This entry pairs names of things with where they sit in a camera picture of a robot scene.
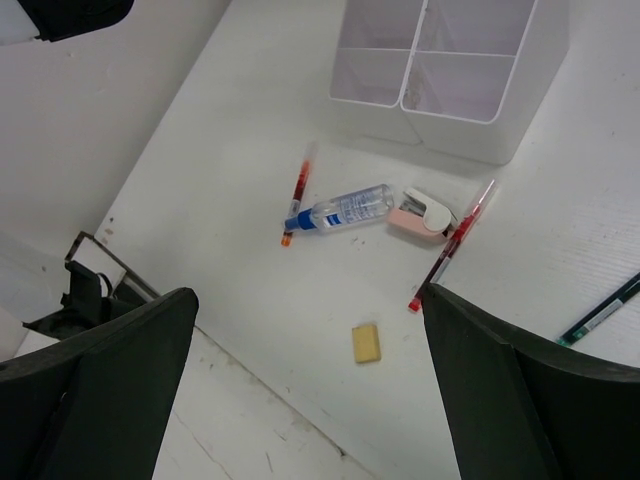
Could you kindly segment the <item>yellow eraser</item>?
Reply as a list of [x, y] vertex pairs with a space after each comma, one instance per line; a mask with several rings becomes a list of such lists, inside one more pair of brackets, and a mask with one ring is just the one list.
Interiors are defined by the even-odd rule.
[[375, 324], [352, 329], [354, 361], [356, 364], [379, 362], [382, 358], [378, 328]]

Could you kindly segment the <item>clear blue glue bottle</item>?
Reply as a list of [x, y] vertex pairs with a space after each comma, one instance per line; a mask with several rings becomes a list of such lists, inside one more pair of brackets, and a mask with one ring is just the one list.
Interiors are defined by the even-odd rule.
[[385, 219], [394, 208], [391, 187], [380, 184], [316, 203], [284, 222], [286, 233], [328, 233]]

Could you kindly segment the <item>pink white stapler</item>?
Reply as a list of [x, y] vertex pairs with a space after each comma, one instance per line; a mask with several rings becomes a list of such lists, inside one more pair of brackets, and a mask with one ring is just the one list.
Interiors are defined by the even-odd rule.
[[443, 244], [453, 235], [459, 220], [449, 207], [415, 188], [403, 195], [386, 219], [392, 229], [431, 244]]

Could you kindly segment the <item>red pen right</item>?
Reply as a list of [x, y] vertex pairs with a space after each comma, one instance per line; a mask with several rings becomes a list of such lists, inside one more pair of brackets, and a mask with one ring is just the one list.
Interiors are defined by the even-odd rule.
[[439, 255], [438, 259], [428, 272], [426, 278], [416, 290], [412, 300], [408, 304], [408, 309], [417, 313], [421, 309], [422, 297], [426, 287], [430, 283], [436, 282], [446, 270], [451, 259], [463, 243], [466, 236], [469, 234], [473, 226], [477, 223], [482, 213], [485, 211], [487, 205], [490, 203], [492, 196], [497, 189], [497, 180], [491, 179], [486, 186], [484, 186], [476, 195], [476, 198], [471, 202], [467, 212], [461, 221], [461, 223], [455, 228], [453, 234], [447, 241], [444, 249]]

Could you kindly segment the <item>white right organizer bin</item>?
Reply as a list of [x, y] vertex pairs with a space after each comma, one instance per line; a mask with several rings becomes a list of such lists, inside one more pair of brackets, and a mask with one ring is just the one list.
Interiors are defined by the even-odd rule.
[[401, 109], [428, 149], [505, 165], [568, 46], [566, 1], [428, 1]]

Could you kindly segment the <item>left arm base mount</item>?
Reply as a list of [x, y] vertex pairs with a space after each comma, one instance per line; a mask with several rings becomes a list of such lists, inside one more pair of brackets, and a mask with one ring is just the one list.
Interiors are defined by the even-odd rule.
[[69, 292], [61, 297], [62, 309], [22, 326], [46, 337], [65, 340], [119, 318], [148, 303], [127, 285], [113, 288], [103, 273], [95, 273], [76, 261], [67, 262]]

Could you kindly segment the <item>red pen left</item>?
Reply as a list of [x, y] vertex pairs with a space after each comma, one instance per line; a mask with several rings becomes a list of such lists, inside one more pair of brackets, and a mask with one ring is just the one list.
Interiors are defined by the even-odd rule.
[[293, 198], [286, 219], [297, 216], [300, 211], [301, 202], [309, 180], [314, 160], [317, 155], [317, 151], [318, 144], [316, 141], [310, 142], [306, 147], [303, 162], [299, 171], [298, 180], [294, 189]]

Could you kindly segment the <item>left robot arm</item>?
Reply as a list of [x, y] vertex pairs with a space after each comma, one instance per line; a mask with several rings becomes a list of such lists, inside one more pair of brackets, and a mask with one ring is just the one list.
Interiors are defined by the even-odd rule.
[[111, 27], [133, 0], [1, 0], [1, 45], [57, 42]]

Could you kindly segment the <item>red pen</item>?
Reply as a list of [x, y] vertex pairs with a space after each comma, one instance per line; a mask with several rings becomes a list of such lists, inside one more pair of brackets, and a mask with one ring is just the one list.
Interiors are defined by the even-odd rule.
[[318, 144], [316, 141], [310, 142], [306, 147], [303, 162], [299, 171], [298, 180], [294, 189], [293, 198], [286, 219], [297, 216], [300, 211], [301, 202], [309, 180], [314, 160], [317, 155], [317, 151]]
[[453, 234], [447, 241], [444, 249], [439, 255], [438, 259], [428, 272], [426, 278], [416, 290], [412, 300], [408, 304], [408, 309], [417, 313], [421, 309], [422, 297], [426, 287], [430, 283], [436, 282], [446, 270], [451, 259], [463, 243], [466, 236], [469, 234], [473, 226], [477, 223], [482, 213], [485, 211], [487, 205], [490, 203], [492, 196], [497, 189], [497, 180], [491, 179], [486, 186], [484, 186], [476, 195], [476, 198], [471, 202], [467, 212], [461, 221], [461, 223], [455, 228]]

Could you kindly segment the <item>green pen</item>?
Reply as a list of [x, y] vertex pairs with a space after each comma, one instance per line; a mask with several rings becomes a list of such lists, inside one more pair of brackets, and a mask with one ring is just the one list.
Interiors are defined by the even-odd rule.
[[589, 332], [593, 331], [598, 325], [613, 315], [617, 310], [621, 309], [639, 293], [639, 278], [639, 273], [634, 275], [581, 320], [560, 335], [555, 342], [561, 346], [571, 347]]

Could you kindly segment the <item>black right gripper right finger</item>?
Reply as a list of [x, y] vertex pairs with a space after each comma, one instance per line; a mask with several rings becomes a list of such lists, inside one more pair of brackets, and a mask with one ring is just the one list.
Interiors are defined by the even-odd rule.
[[464, 479], [636, 479], [639, 371], [505, 322], [441, 285], [424, 327]]

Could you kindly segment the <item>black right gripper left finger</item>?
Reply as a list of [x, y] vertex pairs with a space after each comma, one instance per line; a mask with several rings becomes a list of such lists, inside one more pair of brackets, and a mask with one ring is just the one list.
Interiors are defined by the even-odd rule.
[[179, 288], [2, 362], [2, 478], [152, 478], [198, 308]]

